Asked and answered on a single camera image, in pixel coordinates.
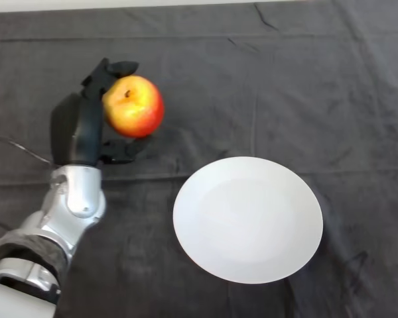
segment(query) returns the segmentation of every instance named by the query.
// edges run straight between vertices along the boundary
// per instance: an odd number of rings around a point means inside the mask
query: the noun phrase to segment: apple
[[[120,78],[102,98],[108,123],[123,136],[150,135],[164,117],[158,88],[137,75]]]

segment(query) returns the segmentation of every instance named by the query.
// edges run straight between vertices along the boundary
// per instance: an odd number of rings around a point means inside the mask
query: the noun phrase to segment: white wall
[[[201,5],[291,0],[0,0],[0,12],[41,11],[118,7],[155,7],[160,5]]]

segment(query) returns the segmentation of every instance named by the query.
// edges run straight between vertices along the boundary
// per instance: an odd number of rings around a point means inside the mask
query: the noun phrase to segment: plate
[[[174,229],[207,272],[245,284],[285,278],[320,244],[317,198],[295,173],[272,161],[235,157],[195,172],[174,204]]]

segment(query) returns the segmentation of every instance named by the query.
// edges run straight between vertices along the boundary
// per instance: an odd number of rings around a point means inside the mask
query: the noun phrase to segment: robotic hand
[[[101,143],[101,98],[137,66],[135,62],[102,60],[82,82],[83,90],[70,94],[53,110],[51,147],[53,161],[60,168],[52,173],[41,210],[0,238],[0,318],[54,315],[77,245],[85,230],[105,212],[98,162],[131,162],[146,141]]]

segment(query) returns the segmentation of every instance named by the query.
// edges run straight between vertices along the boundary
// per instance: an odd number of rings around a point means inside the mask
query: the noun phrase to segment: dark gray cloth
[[[52,108],[103,57],[140,62],[165,120],[138,161],[103,169],[107,214],[59,317],[398,317],[398,0],[0,14],[0,135],[50,156]],[[176,239],[181,185],[228,156],[276,161],[320,198],[322,243],[288,279],[227,283]],[[40,207],[49,172],[0,144],[0,221]]]

